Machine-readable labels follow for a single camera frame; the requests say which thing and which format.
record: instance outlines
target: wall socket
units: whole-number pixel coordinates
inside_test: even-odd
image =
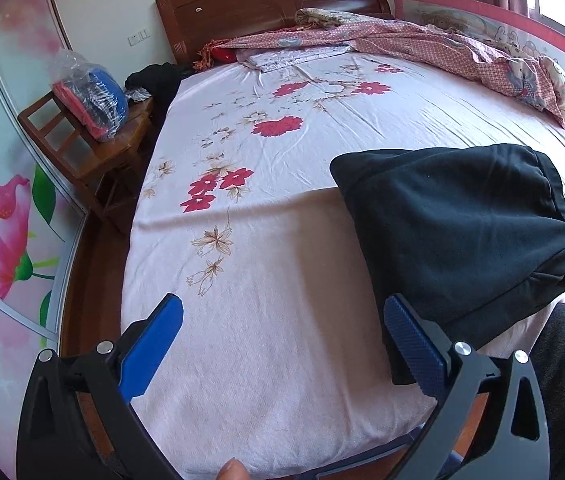
[[[147,28],[143,28],[143,30],[141,30],[140,32],[136,32],[136,34],[130,36],[129,38],[127,38],[127,40],[129,40],[130,46],[134,46],[135,44],[138,44],[141,41],[145,41],[150,36],[151,34],[149,33],[149,30]]]

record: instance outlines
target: bed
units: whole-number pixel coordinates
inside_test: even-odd
[[[179,62],[212,39],[289,26],[301,7],[389,12],[386,0],[158,6]],[[391,382],[367,266],[329,163],[376,148],[497,142],[547,153],[565,193],[564,129],[432,66],[351,52],[269,73],[234,63],[182,83],[134,217],[121,325],[148,316],[167,292],[182,299],[182,330],[133,407],[186,479],[214,478],[231,457],[254,478],[297,474],[427,419],[434,401]],[[560,300],[482,351],[529,351]]]

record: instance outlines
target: dark green cloth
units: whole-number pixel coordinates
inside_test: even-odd
[[[330,169],[367,261],[395,384],[413,379],[383,324],[392,294],[480,348],[565,292],[565,198],[544,153],[374,150],[340,155]]]

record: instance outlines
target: blue gripper pad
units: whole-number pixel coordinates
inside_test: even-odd
[[[156,370],[182,327],[182,301],[177,296],[165,298],[160,311],[150,317],[142,335],[120,364],[120,383],[123,398],[144,395]]]
[[[398,295],[385,302],[385,326],[407,362],[409,370],[426,396],[441,401],[447,396],[451,360],[441,353],[427,332],[438,339],[439,346],[451,348],[451,341],[436,323],[420,319],[407,301]]]

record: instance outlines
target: finger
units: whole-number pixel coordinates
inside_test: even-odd
[[[216,480],[251,480],[251,477],[242,462],[232,458],[222,467]]]

